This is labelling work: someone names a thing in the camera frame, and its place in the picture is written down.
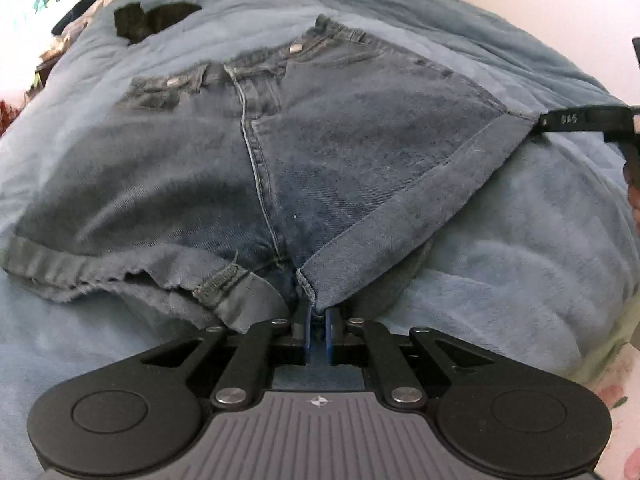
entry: wall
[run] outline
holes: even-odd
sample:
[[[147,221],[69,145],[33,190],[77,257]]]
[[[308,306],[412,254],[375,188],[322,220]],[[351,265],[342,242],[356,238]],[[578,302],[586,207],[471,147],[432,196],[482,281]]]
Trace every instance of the wall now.
[[[530,32],[640,105],[640,68],[631,39],[640,36],[640,0],[465,0]]]

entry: light blue bedspread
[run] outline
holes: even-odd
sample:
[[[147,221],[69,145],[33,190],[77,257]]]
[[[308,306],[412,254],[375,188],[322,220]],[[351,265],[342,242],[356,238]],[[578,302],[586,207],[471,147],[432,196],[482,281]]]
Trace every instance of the light blue bedspread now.
[[[462,72],[510,107],[615,102],[559,54],[457,0],[187,0],[203,10],[127,46],[113,10],[131,1],[101,11],[0,141],[0,250],[63,153],[133,76],[277,46],[321,13]],[[380,319],[398,332],[431,325],[547,370],[575,367],[640,281],[622,164],[600,135],[526,142],[438,233],[418,276]],[[0,478],[28,480],[40,470],[25,420],[44,390],[188,330],[106,294],[50,304],[0,275]]]

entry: gray denim shorts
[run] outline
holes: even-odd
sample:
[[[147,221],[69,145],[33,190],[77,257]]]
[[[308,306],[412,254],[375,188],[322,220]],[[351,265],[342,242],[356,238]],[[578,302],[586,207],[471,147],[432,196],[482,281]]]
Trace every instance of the gray denim shorts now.
[[[135,78],[68,151],[2,266],[236,330],[306,295],[380,312],[536,117],[319,16],[276,49]]]

